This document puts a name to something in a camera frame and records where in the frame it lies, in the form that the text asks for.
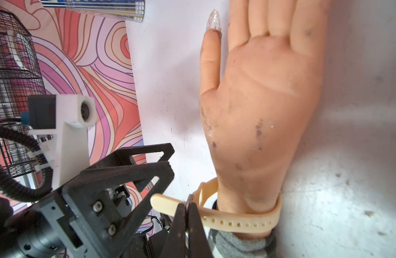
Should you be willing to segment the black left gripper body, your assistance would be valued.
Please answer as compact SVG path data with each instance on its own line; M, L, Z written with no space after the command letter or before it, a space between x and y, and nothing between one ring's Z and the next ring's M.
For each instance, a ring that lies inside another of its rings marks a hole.
M121 258L143 222L143 203L122 215L105 187L62 187L28 209L5 217L0 258Z

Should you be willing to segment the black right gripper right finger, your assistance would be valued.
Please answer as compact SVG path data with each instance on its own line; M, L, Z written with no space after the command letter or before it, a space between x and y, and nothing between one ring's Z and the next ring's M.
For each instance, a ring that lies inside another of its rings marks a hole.
M198 206L191 202L187 205L188 257L213 258Z

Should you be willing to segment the mannequin hand with glitter nails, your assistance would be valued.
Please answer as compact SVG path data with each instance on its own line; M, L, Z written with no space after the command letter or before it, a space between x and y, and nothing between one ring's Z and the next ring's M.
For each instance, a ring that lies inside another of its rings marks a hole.
M228 58L210 14L200 55L200 110L220 211L262 214L277 202L318 104L331 1L231 1Z

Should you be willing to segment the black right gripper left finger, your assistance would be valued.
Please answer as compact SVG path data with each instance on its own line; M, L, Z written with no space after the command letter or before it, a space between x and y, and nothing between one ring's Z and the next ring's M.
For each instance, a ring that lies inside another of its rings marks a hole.
M181 203L176 208L175 217L160 258L186 257L186 227L187 210L186 206Z

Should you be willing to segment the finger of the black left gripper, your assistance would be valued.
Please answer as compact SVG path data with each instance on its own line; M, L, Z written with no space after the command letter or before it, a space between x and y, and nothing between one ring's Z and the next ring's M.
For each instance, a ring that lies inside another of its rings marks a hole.
M168 161L174 154L175 150L170 143L123 147L94 163L88 167L88 169L136 165L136 162L133 158L134 156L159 152L163 152L163 156L159 159L159 161Z
M127 183L157 183L143 197ZM66 183L61 194L73 213L69 223L80 243L70 247L75 258L120 258L151 211L150 199L162 194L174 179L167 161L88 169Z

